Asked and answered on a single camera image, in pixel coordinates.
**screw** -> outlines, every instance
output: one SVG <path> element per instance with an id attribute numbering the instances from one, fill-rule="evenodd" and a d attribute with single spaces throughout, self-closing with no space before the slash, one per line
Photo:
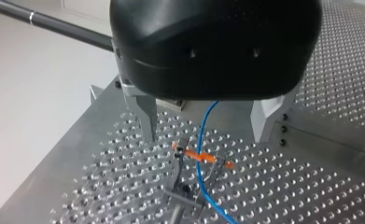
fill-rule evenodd
<path id="1" fill-rule="evenodd" d="M 281 127 L 281 133 L 286 133 L 288 128 L 286 126 Z"/>
<path id="2" fill-rule="evenodd" d="M 184 185 L 184 187 L 182 187 L 182 190 L 183 190 L 185 193 L 189 193 L 189 192 L 190 192 L 190 187 L 189 187 L 189 185 Z"/>
<path id="3" fill-rule="evenodd" d="M 287 144 L 287 141 L 285 139 L 280 140 L 280 146 L 284 147 Z"/>
<path id="4" fill-rule="evenodd" d="M 115 87 L 117 88 L 117 89 L 121 89 L 121 83 L 120 83 L 120 81 L 119 80 L 116 80 L 115 81 Z"/>

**white wall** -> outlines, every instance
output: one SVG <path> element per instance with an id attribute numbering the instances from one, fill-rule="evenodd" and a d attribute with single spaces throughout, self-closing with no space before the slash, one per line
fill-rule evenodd
<path id="1" fill-rule="evenodd" d="M 110 52 L 0 15 L 0 207 L 117 73 Z"/>

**metal pegboard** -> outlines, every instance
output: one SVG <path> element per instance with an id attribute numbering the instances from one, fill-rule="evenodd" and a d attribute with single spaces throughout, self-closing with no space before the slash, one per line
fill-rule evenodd
<path id="1" fill-rule="evenodd" d="M 63 208 L 54 208 L 53 223 L 167 223 L 172 207 L 162 200 L 171 171 L 171 145 L 190 137 L 195 148 L 199 128 L 171 111 L 159 115 L 158 139 L 146 145 L 139 122 L 122 113 L 108 146 L 83 166 L 83 176 Z M 221 175 L 210 192 L 242 223 L 365 223 L 365 181 L 345 171 L 296 155 L 293 147 L 280 147 L 277 137 L 269 145 L 255 146 L 217 130 L 207 130 L 203 150 L 225 153 L 235 169 Z M 327 140 L 306 139 L 325 146 Z M 197 189 L 195 166 L 187 161 L 182 181 Z M 224 223 L 207 205 L 199 220 L 187 223 Z"/>
<path id="2" fill-rule="evenodd" d="M 365 11 L 323 1 L 320 37 L 296 107 L 365 132 Z"/>

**metal bracket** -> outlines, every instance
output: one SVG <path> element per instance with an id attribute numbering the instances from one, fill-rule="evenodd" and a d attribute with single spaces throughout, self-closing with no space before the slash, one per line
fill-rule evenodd
<path id="1" fill-rule="evenodd" d="M 292 107 L 301 82 L 286 95 L 255 101 L 251 111 L 251 123 L 255 142 L 268 142 L 277 119 Z"/>

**metal rod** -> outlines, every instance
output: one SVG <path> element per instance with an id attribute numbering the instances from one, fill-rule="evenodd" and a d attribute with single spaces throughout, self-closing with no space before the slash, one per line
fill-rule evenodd
<path id="1" fill-rule="evenodd" d="M 72 23 L 32 11 L 31 9 L 20 7 L 7 1 L 0 1 L 0 13 L 54 33 L 69 36 L 100 49 L 113 51 L 111 36 L 96 33 Z"/>
<path id="2" fill-rule="evenodd" d="M 173 215 L 171 216 L 170 224 L 179 224 L 182 220 L 183 212 L 185 208 L 182 205 L 177 204 L 174 208 Z"/>

